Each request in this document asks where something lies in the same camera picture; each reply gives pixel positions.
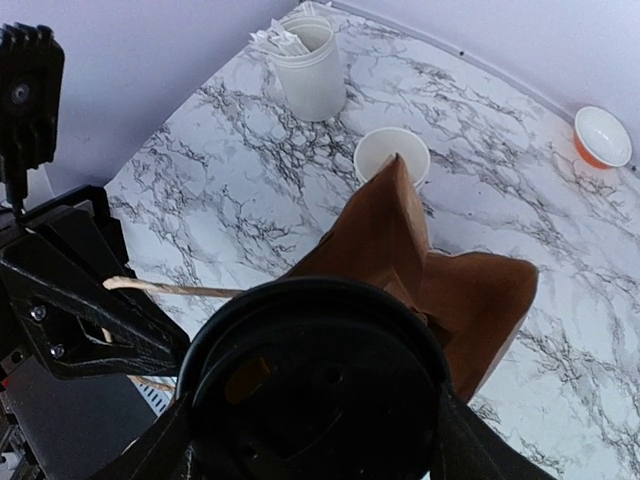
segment white marble surface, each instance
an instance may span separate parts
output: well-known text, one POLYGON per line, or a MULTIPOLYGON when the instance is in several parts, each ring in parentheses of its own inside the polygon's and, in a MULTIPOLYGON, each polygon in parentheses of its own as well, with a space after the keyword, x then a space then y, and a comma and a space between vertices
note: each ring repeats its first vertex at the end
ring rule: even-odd
MULTIPOLYGON (((244 50, 107 187, 138 275, 247 288, 278 277, 357 187, 366 132, 410 128, 433 166, 432 242, 540 269, 533 309, 474 409, 564 479, 640 478, 640 179, 578 158, 560 118, 459 58, 323 7, 348 103, 297 121, 265 59, 244 50)), ((158 297, 193 335, 219 305, 158 297)))

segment white cup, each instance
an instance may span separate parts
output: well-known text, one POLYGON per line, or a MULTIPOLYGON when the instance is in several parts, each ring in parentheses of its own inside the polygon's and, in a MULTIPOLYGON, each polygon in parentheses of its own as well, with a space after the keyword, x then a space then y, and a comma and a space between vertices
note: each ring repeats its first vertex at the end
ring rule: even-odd
POLYGON ((413 186, 418 190, 427 181, 431 154, 420 137, 403 128, 380 128, 362 137, 353 154, 358 179, 362 183, 371 180, 387 158, 396 153, 404 159, 413 186))
POLYGON ((320 16, 299 16, 282 22, 311 51, 306 55, 270 55, 289 108, 300 120, 321 122, 336 115, 347 94, 336 35, 320 16))

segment brown paper bag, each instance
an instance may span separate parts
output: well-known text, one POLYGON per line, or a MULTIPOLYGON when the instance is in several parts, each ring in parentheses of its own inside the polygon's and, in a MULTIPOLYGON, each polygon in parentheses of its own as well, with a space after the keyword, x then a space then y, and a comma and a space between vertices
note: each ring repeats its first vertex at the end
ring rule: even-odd
POLYGON ((399 157, 353 195, 319 245, 286 276, 309 275, 376 285, 421 316, 464 401, 501 359, 537 287, 536 268, 522 260, 430 252, 422 202, 399 157))

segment metal vent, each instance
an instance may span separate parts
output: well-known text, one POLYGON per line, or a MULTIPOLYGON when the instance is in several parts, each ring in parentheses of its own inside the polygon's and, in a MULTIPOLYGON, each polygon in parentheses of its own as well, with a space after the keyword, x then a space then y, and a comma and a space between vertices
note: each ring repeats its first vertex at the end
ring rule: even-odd
MULTIPOLYGON (((170 378, 149 377, 149 379, 154 382, 175 387, 175 381, 170 378)), ((169 407, 172 392, 165 392, 136 381, 134 381, 133 384, 156 415, 162 415, 162 413, 169 407)))

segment black camera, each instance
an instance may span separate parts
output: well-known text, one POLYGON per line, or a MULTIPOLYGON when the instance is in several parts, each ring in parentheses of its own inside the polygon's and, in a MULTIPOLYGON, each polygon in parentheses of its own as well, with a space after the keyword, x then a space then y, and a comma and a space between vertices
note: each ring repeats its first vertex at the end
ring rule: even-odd
POLYGON ((53 161, 64 52, 49 27, 0 29, 0 182, 17 217, 27 170, 53 161))

